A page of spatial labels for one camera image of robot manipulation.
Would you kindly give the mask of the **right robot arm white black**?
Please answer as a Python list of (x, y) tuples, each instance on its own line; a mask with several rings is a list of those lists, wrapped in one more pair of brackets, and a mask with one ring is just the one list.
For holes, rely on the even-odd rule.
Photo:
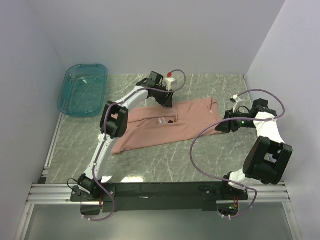
[(231, 182), (223, 182), (219, 187), (222, 198), (230, 200), (245, 187), (255, 184), (277, 185), (285, 172), (293, 153), (292, 146), (285, 144), (277, 125), (277, 112), (268, 107), (268, 101), (257, 99), (247, 113), (240, 112), (242, 100), (236, 96), (230, 99), (234, 103), (227, 110), (224, 119), (233, 120), (220, 123), (215, 130), (222, 133), (236, 132), (240, 128), (252, 128), (257, 131), (257, 140), (247, 155), (243, 167), (224, 176)]

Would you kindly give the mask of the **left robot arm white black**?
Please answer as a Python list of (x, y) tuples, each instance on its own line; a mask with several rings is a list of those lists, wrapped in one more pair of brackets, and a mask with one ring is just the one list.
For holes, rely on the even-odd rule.
[(105, 105), (101, 121), (98, 145), (84, 174), (77, 184), (82, 195), (88, 201), (96, 200), (100, 195), (102, 179), (101, 170), (117, 141), (124, 136), (128, 128), (129, 112), (148, 98), (154, 98), (163, 107), (173, 106), (172, 85), (176, 81), (172, 78), (172, 71), (167, 77), (152, 71), (149, 77), (139, 81), (126, 96), (117, 101), (108, 101)]

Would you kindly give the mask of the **pink printed t shirt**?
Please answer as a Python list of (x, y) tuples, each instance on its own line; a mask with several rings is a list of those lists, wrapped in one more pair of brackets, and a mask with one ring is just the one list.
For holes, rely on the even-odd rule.
[(128, 114), (125, 134), (112, 149), (125, 151), (194, 139), (202, 130), (222, 120), (218, 103), (212, 97), (134, 108)]

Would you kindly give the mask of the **teal plastic bin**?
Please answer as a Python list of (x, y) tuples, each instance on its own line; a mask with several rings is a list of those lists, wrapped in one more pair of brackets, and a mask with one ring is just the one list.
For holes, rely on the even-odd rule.
[(60, 89), (57, 108), (68, 116), (92, 117), (102, 110), (108, 69), (102, 64), (77, 64), (69, 68)]

